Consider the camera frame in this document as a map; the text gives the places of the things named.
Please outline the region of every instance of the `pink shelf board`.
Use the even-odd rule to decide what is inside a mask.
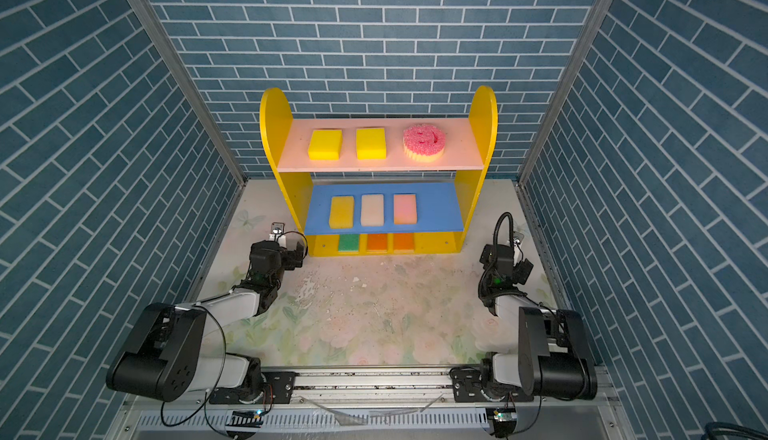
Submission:
[[[433,124],[446,133],[446,151],[434,162],[417,162],[402,148],[402,132],[415,124]],[[358,160],[357,128],[383,127],[387,158]],[[306,154],[316,128],[341,128],[339,160],[310,160]],[[294,119],[277,165],[280,172],[351,172],[408,170],[481,170],[475,135],[468,119]]]

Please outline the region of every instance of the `blue brick wallpaper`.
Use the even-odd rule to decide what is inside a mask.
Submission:
[[[768,429],[768,0],[613,0],[527,185],[639,438]]]
[[[104,435],[236,186],[126,0],[0,0],[0,145],[0,438]]]
[[[466,114],[480,85],[501,107],[489,175],[516,176],[593,3],[151,1],[251,177],[271,175],[266,89],[280,87],[302,118],[446,117]]]

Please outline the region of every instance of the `pink scrub sponge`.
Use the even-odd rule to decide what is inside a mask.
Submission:
[[[446,150],[446,133],[434,125],[414,125],[402,133],[402,147],[413,160],[432,162]]]

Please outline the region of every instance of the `floral tabletop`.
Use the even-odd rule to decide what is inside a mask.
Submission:
[[[258,356],[265,366],[455,364],[515,351],[516,319],[492,316],[477,298],[478,258],[504,211],[534,264],[522,290],[554,306],[512,182],[488,180],[461,253],[308,257],[285,273],[266,313],[225,327],[227,351]],[[277,183],[249,181],[200,299],[243,279],[250,245],[266,239],[274,221],[293,229]]]

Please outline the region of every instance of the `metal frame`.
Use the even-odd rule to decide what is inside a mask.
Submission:
[[[523,167],[520,169],[520,176],[518,176],[518,182],[521,185],[525,185],[533,171],[533,166],[536,164],[539,155],[542,153],[544,143],[549,137],[549,132],[552,131],[554,123],[560,115],[560,111],[563,109],[565,99],[568,97],[568,93],[571,91],[571,87],[576,80],[576,75],[581,69],[581,64],[584,63],[584,59],[589,53],[589,48],[592,46],[594,38],[598,35],[600,25],[602,25],[605,19],[605,14],[608,13],[608,8],[613,0],[594,0],[594,5],[589,10],[587,19],[584,22],[584,27],[581,29],[581,35],[579,35],[574,50],[571,52],[571,57],[568,59],[568,64],[563,70],[563,75],[558,82],[558,87],[554,91],[552,100],[549,102],[549,107],[544,113],[544,120],[539,127],[536,136],[534,137],[533,144],[528,150],[528,155],[525,157]]]
[[[216,410],[208,412],[208,421],[213,427],[223,430],[230,421],[235,408],[228,410]],[[192,410],[169,411],[167,418],[181,419],[189,416]],[[259,434],[299,434],[304,438],[312,438],[313,434],[349,433],[381,428],[395,430],[443,430],[475,428],[477,430],[488,428],[488,416],[484,408],[474,406],[451,406],[449,408],[427,408],[419,412],[388,416],[381,410],[368,408],[348,408],[344,411],[322,411],[320,408],[308,406],[307,408],[292,408],[291,410],[276,410],[268,416],[264,416],[264,423],[259,427],[240,427],[238,430],[246,435],[250,432]],[[198,413],[187,423],[176,428],[166,428],[160,423],[156,412],[142,412],[137,421],[129,430],[120,437],[130,438],[136,432],[165,432],[176,438],[185,432],[200,431],[207,428],[205,416]]]
[[[450,366],[378,366],[378,367],[306,367],[288,368],[297,373],[290,404],[275,405],[275,412],[303,412],[313,408],[311,402],[323,407],[338,409],[385,409],[385,408],[423,408],[436,398],[430,411],[440,409],[449,412],[457,407],[485,408],[503,405],[503,402],[456,403],[453,400],[452,380],[448,376]],[[286,368],[265,368],[265,371]],[[610,440],[628,440],[624,436],[623,424],[616,414],[620,412],[620,401],[605,367],[596,367],[598,376],[598,397],[594,400],[574,400],[565,402],[555,398],[543,398],[542,407],[598,407],[604,419],[606,433]],[[202,393],[184,394],[168,408],[171,412],[193,412],[202,399]],[[519,406],[535,408],[538,400],[518,402]],[[210,417],[231,410],[232,406],[208,406]],[[130,409],[123,408],[118,413],[109,433],[108,440],[129,440],[137,431],[142,417],[159,413],[160,402],[149,398],[136,398]],[[208,429],[204,422],[196,422],[188,429]]]
[[[232,176],[235,177],[237,185],[245,186],[246,176],[243,169],[240,168],[240,164],[234,156],[230,147],[226,144],[226,140],[221,135],[221,131],[216,125],[213,115],[211,115],[208,106],[203,100],[203,96],[200,95],[200,91],[197,90],[197,86],[190,77],[187,67],[184,66],[184,62],[181,60],[179,53],[176,51],[173,42],[170,42],[168,33],[165,32],[163,24],[160,22],[158,14],[152,8],[149,0],[127,0],[130,4],[130,8],[133,9],[136,17],[141,22],[144,30],[147,32],[150,40],[154,44],[155,48],[160,53],[160,57],[168,67],[170,74],[176,79],[179,85],[179,89],[184,94],[184,98],[190,103],[192,109],[197,114],[197,120],[200,121],[205,131],[208,133],[210,140],[214,143],[214,147],[224,159],[224,163],[229,168]]]

